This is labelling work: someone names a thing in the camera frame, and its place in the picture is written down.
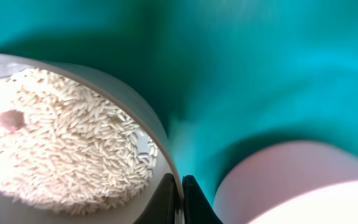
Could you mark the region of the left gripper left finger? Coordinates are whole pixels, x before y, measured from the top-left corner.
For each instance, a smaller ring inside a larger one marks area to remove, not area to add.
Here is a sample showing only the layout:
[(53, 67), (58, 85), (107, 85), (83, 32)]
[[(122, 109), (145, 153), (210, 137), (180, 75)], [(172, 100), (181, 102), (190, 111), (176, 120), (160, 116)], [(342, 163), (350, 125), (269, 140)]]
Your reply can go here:
[(174, 224), (178, 208), (179, 196), (174, 176), (166, 173), (134, 224)]

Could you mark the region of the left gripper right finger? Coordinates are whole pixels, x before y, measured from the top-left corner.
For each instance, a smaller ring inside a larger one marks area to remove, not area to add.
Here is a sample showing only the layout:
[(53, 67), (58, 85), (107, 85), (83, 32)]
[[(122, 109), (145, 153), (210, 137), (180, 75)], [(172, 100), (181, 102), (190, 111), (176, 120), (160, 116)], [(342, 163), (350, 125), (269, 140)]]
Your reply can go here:
[(202, 189), (192, 175), (182, 179), (183, 211), (186, 224), (223, 224), (214, 213)]

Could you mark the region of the small white bowl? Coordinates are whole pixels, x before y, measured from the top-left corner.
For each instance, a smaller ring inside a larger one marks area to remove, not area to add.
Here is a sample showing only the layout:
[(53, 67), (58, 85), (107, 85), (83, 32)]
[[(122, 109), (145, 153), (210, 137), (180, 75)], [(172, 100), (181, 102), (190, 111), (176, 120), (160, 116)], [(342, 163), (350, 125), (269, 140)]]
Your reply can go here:
[(358, 223), (358, 158), (312, 141), (266, 147), (225, 176), (213, 209), (223, 223)]

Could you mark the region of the grey bowl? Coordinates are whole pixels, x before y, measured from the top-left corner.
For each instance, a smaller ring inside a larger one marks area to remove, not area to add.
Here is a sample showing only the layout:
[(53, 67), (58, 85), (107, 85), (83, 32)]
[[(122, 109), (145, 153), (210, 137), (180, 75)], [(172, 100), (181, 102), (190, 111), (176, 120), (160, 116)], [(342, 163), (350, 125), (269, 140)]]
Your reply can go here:
[(157, 144), (160, 152), (154, 175), (150, 184), (136, 198), (126, 205), (96, 212), (91, 215), (58, 215), (45, 210), (37, 210), (20, 202), (11, 202), (0, 194), (0, 224), (116, 224), (134, 223), (145, 210), (158, 184), (166, 173), (174, 176), (179, 208), (175, 211), (175, 224), (184, 224), (183, 189), (177, 168), (171, 160), (167, 149), (169, 142), (165, 130), (154, 110), (135, 90), (112, 75), (102, 71), (70, 63), (40, 62), (28, 58), (0, 54), (0, 78), (26, 68), (41, 68), (71, 78), (103, 94), (107, 99), (120, 106), (133, 117)]

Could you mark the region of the white rice pile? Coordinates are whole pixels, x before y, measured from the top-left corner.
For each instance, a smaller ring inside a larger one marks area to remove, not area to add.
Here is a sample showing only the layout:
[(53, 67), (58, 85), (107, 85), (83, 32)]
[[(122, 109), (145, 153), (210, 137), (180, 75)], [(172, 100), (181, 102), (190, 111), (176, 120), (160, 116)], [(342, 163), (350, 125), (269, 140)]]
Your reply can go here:
[(39, 68), (0, 79), (0, 193), (87, 215), (148, 186), (159, 149), (134, 119), (74, 80)]

